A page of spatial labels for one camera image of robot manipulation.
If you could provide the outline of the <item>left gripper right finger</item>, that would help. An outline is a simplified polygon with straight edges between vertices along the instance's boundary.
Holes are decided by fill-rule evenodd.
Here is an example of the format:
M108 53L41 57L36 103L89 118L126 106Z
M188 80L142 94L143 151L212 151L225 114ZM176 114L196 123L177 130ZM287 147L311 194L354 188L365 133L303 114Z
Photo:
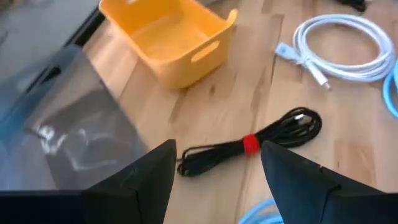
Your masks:
M266 141L261 161L285 224L398 224L398 193L385 193Z

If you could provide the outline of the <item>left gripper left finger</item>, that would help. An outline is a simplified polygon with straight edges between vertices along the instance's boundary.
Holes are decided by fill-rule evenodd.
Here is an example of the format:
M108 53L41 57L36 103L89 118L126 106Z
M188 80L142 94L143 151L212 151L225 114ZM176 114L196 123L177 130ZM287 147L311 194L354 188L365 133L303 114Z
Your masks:
M86 224L163 224L176 165L168 139L83 193Z

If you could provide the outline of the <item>transparent grey plastic bin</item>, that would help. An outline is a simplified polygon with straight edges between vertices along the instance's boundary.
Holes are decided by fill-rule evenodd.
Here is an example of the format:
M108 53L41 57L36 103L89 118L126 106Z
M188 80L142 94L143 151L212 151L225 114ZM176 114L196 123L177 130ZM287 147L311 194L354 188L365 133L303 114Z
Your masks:
M0 80L0 192L86 189L146 150L75 45Z

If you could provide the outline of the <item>yellow plastic bin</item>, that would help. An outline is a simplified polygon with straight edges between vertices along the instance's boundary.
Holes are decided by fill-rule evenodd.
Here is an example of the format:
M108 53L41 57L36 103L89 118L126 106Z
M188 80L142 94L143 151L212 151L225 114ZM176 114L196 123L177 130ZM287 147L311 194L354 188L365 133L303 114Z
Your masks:
M227 19L196 0L101 0L99 10L171 89L186 88L228 57L238 10Z

